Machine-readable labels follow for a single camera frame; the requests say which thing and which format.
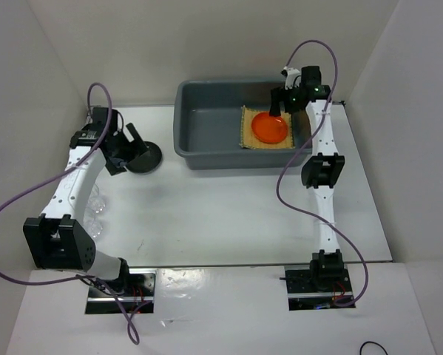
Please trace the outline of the black round plate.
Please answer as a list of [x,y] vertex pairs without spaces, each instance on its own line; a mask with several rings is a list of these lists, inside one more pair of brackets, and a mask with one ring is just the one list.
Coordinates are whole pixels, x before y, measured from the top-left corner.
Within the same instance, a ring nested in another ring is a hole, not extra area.
[[155,171],[163,160],[160,147],[151,141],[145,142],[147,151],[126,165],[126,169],[135,174],[148,174]]

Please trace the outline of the clear plastic cup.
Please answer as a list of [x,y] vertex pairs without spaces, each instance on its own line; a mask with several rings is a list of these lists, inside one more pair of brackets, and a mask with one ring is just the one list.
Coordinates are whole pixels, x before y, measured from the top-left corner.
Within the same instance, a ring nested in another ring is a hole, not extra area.
[[96,240],[101,236],[103,226],[97,219],[86,219],[84,230],[92,239]]
[[87,201],[87,207],[95,214],[100,214],[106,208],[105,199],[102,197],[97,184],[92,186],[92,191],[90,192],[89,199]]

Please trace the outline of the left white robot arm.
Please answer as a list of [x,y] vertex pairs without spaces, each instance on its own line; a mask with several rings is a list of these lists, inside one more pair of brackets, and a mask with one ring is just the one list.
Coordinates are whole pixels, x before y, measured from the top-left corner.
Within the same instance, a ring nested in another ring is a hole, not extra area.
[[70,139],[65,176],[38,217],[28,217],[23,232],[38,268],[80,271],[114,295],[135,284],[127,261],[97,250],[84,228],[84,215],[100,172],[147,174],[162,161],[160,147],[145,141],[133,124],[120,127],[116,109],[95,106],[90,121]]

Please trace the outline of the woven bamboo mat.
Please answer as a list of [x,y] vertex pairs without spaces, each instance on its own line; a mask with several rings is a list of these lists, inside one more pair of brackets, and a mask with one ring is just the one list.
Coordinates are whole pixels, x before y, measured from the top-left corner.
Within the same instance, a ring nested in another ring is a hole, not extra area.
[[243,106],[241,109],[241,119],[240,119],[240,146],[244,149],[270,149],[270,150],[280,150],[280,149],[293,149],[294,148],[294,138],[293,138],[293,126],[292,117],[286,112],[281,112],[281,118],[283,118],[288,125],[288,135],[287,138],[278,144],[267,144],[262,143],[257,140],[251,130],[252,118],[261,112],[268,112],[265,110],[251,109]]

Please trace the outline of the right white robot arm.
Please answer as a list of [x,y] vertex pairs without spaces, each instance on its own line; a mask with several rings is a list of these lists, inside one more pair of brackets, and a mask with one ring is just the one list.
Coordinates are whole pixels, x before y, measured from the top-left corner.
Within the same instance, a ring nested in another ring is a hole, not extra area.
[[311,128],[311,156],[303,164],[302,185],[310,192],[313,215],[320,217],[314,224],[318,238],[318,251],[312,254],[307,269],[285,269],[284,280],[289,294],[326,293],[346,275],[335,227],[334,187],[345,165],[334,141],[331,123],[331,88],[322,83],[318,66],[301,70],[285,66],[285,83],[271,90],[273,114],[280,107],[290,115],[305,113]]

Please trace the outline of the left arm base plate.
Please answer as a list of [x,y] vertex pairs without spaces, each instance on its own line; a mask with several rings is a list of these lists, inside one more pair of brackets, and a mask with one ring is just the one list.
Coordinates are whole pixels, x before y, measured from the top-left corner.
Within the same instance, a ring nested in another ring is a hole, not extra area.
[[[131,268],[129,270],[129,284],[122,287],[107,282],[118,296],[119,302],[129,314],[152,314],[154,312],[155,285],[157,271],[155,268]],[[100,282],[88,282],[87,303],[85,314],[120,314],[107,287]]]

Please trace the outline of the orange plastic plate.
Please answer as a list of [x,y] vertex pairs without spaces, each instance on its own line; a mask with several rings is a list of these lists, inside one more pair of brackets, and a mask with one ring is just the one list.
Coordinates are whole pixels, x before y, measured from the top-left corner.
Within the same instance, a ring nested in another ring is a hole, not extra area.
[[288,135],[288,125],[280,116],[271,116],[268,112],[255,115],[251,121],[251,130],[255,138],[262,143],[278,144]]

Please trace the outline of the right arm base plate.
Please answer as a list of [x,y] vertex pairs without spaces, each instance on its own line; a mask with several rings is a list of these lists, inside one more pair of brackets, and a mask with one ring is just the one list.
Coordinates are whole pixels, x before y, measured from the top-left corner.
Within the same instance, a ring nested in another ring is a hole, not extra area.
[[336,304],[354,299],[348,270],[339,276],[320,277],[307,265],[285,266],[284,276],[289,311],[313,311],[339,308]]

